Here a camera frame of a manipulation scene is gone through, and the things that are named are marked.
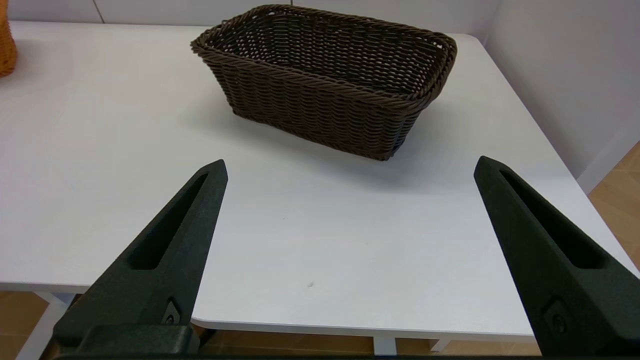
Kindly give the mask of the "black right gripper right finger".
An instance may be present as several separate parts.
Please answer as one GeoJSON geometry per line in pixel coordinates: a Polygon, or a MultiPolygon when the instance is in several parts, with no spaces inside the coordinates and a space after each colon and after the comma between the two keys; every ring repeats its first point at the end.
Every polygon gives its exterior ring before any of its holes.
{"type": "Polygon", "coordinates": [[[639,278],[509,166],[474,180],[542,355],[637,357],[639,278]]]}

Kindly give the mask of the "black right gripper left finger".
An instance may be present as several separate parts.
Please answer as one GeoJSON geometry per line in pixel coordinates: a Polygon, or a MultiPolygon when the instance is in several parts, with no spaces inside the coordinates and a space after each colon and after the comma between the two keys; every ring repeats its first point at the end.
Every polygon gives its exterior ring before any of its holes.
{"type": "Polygon", "coordinates": [[[193,347],[191,319],[228,182],[201,167],[55,324],[63,347],[193,347]]]}

